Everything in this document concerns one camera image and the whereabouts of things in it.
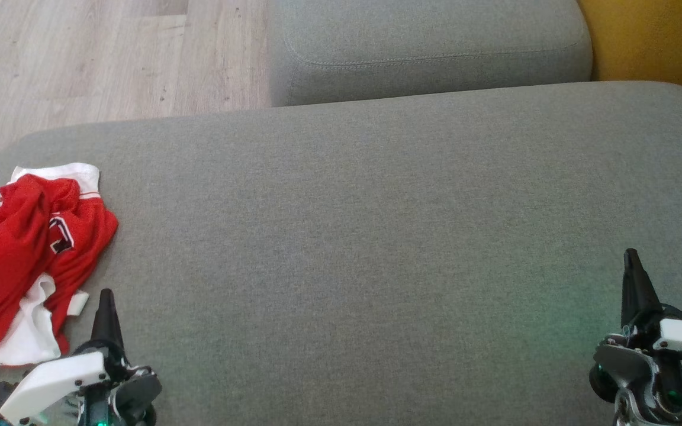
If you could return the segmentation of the red white t-shirt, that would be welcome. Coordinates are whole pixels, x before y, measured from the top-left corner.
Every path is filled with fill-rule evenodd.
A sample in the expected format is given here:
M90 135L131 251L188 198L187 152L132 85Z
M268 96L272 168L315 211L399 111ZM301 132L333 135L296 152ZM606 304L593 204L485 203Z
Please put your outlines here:
M86 163L16 167L6 185L28 173L47 180L76 180L81 194L73 208L58 207L50 222L51 261L21 298L19 311L0 342L0 366L27 366L67 353L64 323L86 305L88 294L81 286L118 227L116 216L98 191L97 167Z

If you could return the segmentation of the small grey sofa cushion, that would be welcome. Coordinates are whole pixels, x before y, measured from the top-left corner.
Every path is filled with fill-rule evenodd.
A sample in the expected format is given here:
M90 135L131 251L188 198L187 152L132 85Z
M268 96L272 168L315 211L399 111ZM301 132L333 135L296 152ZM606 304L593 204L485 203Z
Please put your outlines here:
M274 107L582 82L577 0L271 0Z

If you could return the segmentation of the yellow upholstered furniture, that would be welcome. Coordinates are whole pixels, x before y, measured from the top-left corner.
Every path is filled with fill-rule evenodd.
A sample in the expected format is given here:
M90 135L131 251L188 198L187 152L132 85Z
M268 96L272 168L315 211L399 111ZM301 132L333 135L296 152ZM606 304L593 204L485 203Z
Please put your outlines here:
M593 46L593 80L682 85L682 0L577 0Z

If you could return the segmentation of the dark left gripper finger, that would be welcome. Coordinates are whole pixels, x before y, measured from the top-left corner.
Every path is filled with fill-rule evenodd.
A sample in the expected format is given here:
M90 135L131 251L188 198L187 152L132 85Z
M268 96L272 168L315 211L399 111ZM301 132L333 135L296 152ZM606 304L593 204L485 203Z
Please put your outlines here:
M90 342L108 348L115 357L125 355L121 324L111 289L103 289L100 293Z

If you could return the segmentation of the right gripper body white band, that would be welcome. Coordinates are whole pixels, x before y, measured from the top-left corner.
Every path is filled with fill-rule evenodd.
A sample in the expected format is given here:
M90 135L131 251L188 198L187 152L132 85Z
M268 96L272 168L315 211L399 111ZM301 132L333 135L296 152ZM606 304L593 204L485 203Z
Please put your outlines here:
M671 305L649 328L623 326L596 346L590 386L613 405L611 426L682 426L682 312Z

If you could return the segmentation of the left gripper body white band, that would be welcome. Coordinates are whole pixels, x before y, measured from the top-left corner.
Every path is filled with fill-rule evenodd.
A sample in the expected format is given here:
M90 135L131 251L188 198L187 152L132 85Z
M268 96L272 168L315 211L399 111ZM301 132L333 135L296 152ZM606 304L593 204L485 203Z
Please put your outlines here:
M65 402L76 426L156 426L162 383L149 366L132 366L117 343L85 343L72 356L43 362L20 382L0 382L0 426L45 426Z

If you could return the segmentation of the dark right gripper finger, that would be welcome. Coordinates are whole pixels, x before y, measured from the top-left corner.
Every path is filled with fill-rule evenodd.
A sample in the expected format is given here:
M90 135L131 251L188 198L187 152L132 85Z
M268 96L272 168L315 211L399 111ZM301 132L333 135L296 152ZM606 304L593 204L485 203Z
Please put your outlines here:
M623 254L621 327L644 327L662 313L662 305L635 248Z

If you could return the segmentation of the large grey sofa seat cushion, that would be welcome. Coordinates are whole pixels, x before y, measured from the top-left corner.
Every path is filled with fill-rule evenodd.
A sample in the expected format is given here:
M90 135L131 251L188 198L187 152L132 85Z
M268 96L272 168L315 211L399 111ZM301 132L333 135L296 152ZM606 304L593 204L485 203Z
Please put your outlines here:
M610 426L623 253L682 310L682 86L587 82L68 127L157 426Z

